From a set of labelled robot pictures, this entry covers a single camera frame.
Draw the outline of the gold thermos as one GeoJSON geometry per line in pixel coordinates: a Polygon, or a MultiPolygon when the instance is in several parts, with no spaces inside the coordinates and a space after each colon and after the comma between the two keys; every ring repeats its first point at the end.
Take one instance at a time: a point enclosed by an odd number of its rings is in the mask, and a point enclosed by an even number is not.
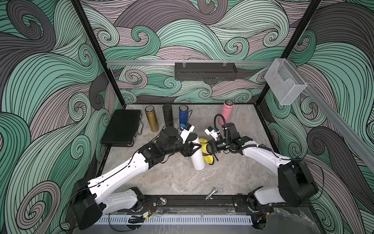
{"type": "Polygon", "coordinates": [[[158,120],[156,116],[155,108],[151,105],[145,108],[146,117],[152,132],[157,132],[159,130],[158,120]]]}

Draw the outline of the blue thermos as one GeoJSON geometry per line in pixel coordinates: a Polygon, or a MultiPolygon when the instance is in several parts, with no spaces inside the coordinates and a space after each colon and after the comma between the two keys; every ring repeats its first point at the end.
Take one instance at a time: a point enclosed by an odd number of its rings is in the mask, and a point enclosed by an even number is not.
{"type": "Polygon", "coordinates": [[[189,107],[187,105],[179,106],[179,124],[187,124],[189,120],[189,107]]]}

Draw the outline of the pink thermos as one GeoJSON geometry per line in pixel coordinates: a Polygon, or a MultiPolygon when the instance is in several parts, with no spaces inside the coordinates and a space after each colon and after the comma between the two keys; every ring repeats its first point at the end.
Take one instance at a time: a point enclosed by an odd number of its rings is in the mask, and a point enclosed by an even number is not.
{"type": "Polygon", "coordinates": [[[234,106],[234,102],[232,100],[230,99],[225,100],[221,115],[224,117],[226,123],[229,122],[229,118],[230,118],[233,106],[234,106]]]}

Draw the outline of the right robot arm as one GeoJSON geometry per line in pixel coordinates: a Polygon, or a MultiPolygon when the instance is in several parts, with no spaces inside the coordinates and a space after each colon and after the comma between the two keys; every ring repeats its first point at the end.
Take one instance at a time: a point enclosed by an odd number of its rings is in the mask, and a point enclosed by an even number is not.
{"type": "Polygon", "coordinates": [[[271,187],[259,187],[248,194],[249,207],[259,209],[272,203],[286,203],[297,207],[318,193],[318,186],[304,160],[291,159],[275,153],[272,149],[260,145],[248,136],[240,136],[233,123],[222,126],[223,134],[217,128],[208,127],[205,133],[212,140],[208,142],[209,154],[228,150],[256,160],[278,178],[278,184],[271,187]]]}

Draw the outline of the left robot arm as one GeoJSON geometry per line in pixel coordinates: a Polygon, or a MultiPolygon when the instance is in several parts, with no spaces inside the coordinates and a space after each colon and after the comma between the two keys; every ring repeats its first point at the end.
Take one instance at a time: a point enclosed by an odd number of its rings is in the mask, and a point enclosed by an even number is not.
{"type": "Polygon", "coordinates": [[[104,214],[111,213],[114,208],[140,209],[143,205],[143,194],[136,187],[124,193],[114,191],[157,164],[166,155],[181,153],[184,157],[192,157],[201,152],[198,135],[194,126],[187,124],[181,132],[167,126],[159,136],[140,147],[129,160],[110,172],[89,181],[78,180],[72,189],[72,197],[68,202],[78,228],[85,230],[95,224],[104,214]]]}

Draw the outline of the yellow cleaning cloth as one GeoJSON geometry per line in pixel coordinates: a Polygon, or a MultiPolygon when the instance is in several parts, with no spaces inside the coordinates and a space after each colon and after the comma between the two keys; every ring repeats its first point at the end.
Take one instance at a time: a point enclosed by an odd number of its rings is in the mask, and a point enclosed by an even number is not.
{"type": "Polygon", "coordinates": [[[204,138],[201,138],[199,141],[201,144],[204,161],[208,165],[213,165],[215,161],[219,161],[217,156],[213,152],[213,144],[215,143],[215,140],[206,140],[204,138]]]}

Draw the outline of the white thermos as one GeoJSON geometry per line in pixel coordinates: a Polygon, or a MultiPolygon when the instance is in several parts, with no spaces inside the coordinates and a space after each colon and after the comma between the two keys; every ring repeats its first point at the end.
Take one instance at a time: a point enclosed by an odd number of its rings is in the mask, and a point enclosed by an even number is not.
{"type": "Polygon", "coordinates": [[[187,138],[188,143],[192,142],[193,149],[191,152],[191,160],[195,170],[201,171],[205,168],[205,161],[202,153],[202,145],[196,133],[191,133],[187,138]]]}

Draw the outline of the black thermos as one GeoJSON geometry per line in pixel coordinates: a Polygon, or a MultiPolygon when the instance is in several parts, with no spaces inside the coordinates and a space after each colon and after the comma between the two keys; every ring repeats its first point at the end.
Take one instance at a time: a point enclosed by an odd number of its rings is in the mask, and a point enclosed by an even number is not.
{"type": "Polygon", "coordinates": [[[173,109],[171,104],[164,104],[163,107],[163,116],[166,126],[174,127],[173,120],[173,109]]]}

